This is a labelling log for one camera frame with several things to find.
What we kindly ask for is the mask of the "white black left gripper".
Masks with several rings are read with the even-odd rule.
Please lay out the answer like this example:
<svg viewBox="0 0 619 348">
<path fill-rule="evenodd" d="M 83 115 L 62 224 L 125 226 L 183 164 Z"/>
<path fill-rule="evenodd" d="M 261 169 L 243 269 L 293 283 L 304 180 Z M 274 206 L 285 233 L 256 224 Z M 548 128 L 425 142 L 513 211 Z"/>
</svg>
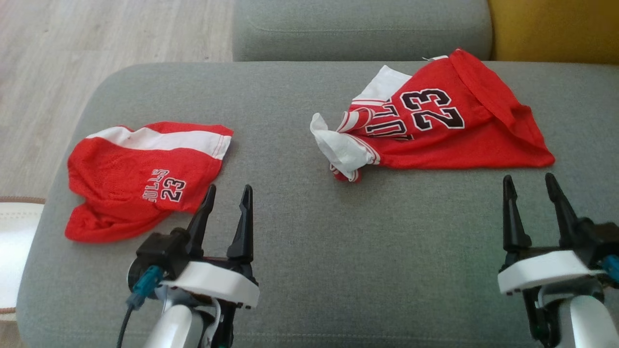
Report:
<svg viewBox="0 0 619 348">
<path fill-rule="evenodd" d="M 187 227 L 186 251 L 191 258 L 204 256 L 203 240 L 216 191 L 215 185 L 208 187 Z M 254 256 L 251 185 L 245 186 L 239 209 L 234 239 L 226 251 L 229 260 L 240 263 L 237 268 L 228 266 L 225 259 L 191 261 L 177 279 L 162 282 L 162 348 L 230 348 L 236 311 L 256 308 L 260 290 L 250 264 Z"/>
</svg>

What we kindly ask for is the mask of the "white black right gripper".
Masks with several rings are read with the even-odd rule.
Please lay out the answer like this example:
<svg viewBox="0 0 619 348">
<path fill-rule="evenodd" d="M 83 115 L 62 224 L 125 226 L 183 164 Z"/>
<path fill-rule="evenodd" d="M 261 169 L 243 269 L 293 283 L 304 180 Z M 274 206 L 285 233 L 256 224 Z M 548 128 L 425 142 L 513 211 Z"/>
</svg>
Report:
<svg viewBox="0 0 619 348">
<path fill-rule="evenodd" d="M 552 173 L 545 174 L 549 199 L 559 225 L 559 246 L 576 249 L 578 216 Z M 532 246 L 517 207 L 512 176 L 502 179 L 502 248 L 515 253 Z M 551 251 L 504 266 L 498 288 L 504 295 L 520 294 L 531 337 L 545 348 L 603 348 L 605 346 L 604 271 L 588 268 L 574 251 Z"/>
</svg>

